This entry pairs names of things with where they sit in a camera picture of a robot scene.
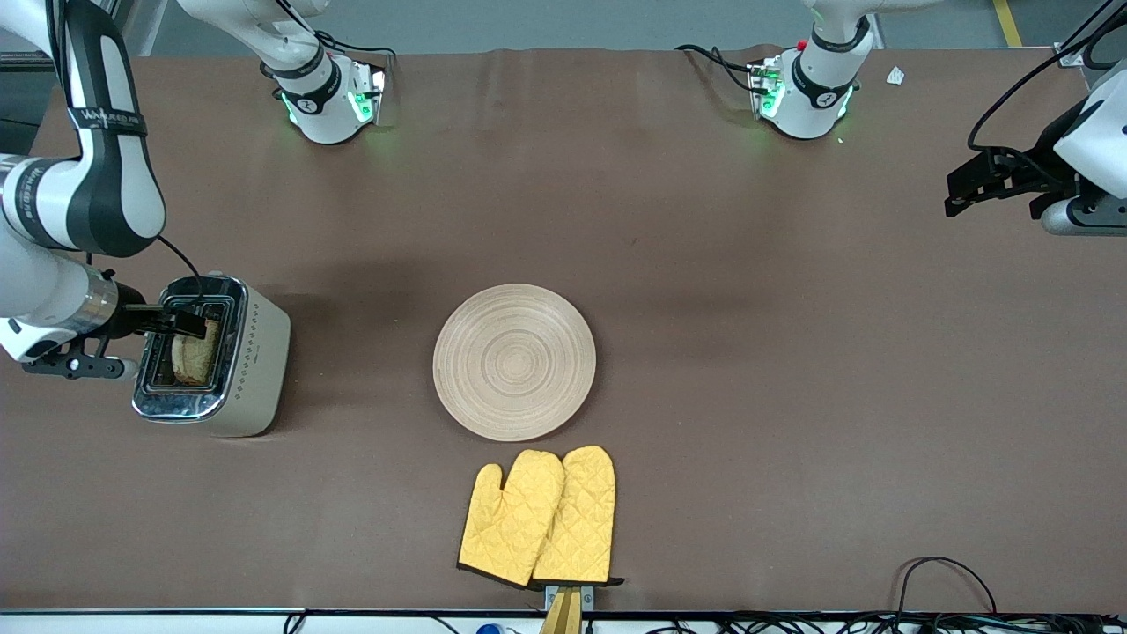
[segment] brown table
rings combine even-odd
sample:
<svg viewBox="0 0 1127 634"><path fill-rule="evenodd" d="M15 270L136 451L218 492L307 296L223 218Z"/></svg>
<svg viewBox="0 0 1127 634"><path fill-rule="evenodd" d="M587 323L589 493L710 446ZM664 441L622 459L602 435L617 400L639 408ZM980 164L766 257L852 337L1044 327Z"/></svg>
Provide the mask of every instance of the brown table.
<svg viewBox="0 0 1127 634"><path fill-rule="evenodd" d="M143 423L130 385L0 365L2 605L536 605L454 569L473 475L600 444L628 580L603 608L887 608L944 554L1002 609L1124 609L1127 242L1050 236L1023 199L942 209L971 123L1045 55L875 53L814 142L680 53L405 56L399 126L339 146L257 61L136 61L166 234L289 311L286 390L268 436L216 440ZM1050 70L986 140L1082 93ZM37 152L73 148L57 106ZM98 262L150 296L184 271L159 244ZM446 315L505 282L569 297L600 352L527 445L463 431L431 379ZM912 608L982 607L913 579Z"/></svg>

